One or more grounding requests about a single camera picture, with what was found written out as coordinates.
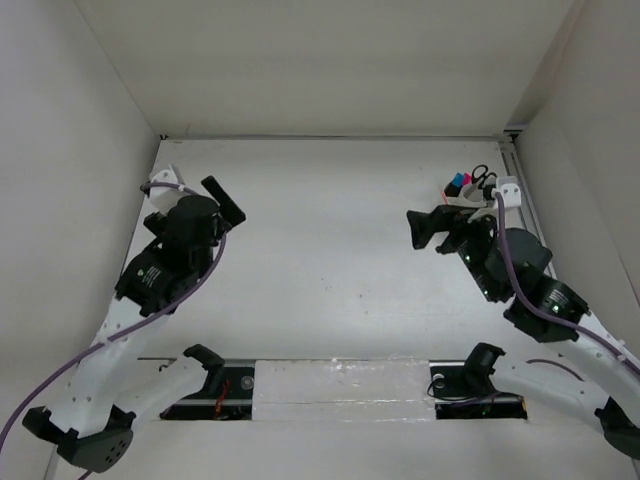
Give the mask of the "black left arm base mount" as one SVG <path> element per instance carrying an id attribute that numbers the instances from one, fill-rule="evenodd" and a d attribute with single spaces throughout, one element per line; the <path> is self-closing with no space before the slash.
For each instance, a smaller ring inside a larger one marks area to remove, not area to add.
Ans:
<path id="1" fill-rule="evenodd" d="M 167 408 L 164 421 L 250 421 L 255 386 L 254 363 L 231 363 L 220 380 L 209 375 L 202 389 Z"/>

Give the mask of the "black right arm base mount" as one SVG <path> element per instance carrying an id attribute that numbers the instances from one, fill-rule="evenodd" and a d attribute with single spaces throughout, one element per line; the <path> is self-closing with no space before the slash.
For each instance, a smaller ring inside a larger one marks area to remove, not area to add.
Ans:
<path id="1" fill-rule="evenodd" d="M 430 361 L 426 395 L 434 400 L 436 419 L 527 420 L 524 399 L 491 383 L 495 364 L 505 355 L 500 347 L 478 343 L 464 360 Z"/>

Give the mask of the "blue cap black highlighter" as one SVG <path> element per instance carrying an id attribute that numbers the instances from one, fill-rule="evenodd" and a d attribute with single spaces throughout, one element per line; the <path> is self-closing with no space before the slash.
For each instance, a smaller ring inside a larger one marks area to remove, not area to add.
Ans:
<path id="1" fill-rule="evenodd" d="M 446 198 L 457 198 L 464 186 L 465 175 L 457 173 L 454 178 L 445 186 L 443 193 Z"/>

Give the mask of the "black handled scissors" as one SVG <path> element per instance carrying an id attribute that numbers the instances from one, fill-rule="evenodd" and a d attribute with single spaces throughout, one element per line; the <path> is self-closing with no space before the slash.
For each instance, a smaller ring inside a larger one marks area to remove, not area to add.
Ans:
<path id="1" fill-rule="evenodd" d="M 471 184 L 476 191 L 494 188 L 497 178 L 497 174 L 486 164 L 477 165 L 471 172 Z"/>

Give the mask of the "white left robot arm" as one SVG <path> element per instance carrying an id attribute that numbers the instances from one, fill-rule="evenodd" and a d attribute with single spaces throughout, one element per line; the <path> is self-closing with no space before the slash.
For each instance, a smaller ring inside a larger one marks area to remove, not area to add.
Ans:
<path id="1" fill-rule="evenodd" d="M 125 389 L 153 335 L 213 274 L 228 233 L 246 219 L 219 182 L 208 176 L 199 194 L 160 178 L 142 185 L 155 212 L 144 220 L 152 241 L 126 266 L 91 346 L 51 375 L 74 372 L 63 394 L 28 407 L 23 426 L 87 475 L 114 467 L 141 427 L 179 400 L 212 396 L 225 383 L 224 359 L 188 347 L 151 382 Z"/>

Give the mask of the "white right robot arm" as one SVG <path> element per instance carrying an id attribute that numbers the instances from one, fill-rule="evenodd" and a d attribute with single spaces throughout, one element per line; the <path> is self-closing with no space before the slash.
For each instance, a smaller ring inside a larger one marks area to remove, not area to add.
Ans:
<path id="1" fill-rule="evenodd" d="M 490 402 L 499 395 L 537 400 L 601 434 L 618 452 L 639 457 L 639 360 L 614 339 L 587 302 L 545 274 L 551 251 L 532 233 L 509 228 L 505 212 L 439 205 L 406 214 L 412 246 L 421 250 L 437 233 L 436 251 L 456 254 L 484 298 L 505 303 L 503 316 L 517 331 L 569 360 L 579 374 L 548 374 L 512 362 L 504 349 L 480 342 L 453 374 L 435 371 L 430 386 L 447 407 Z"/>

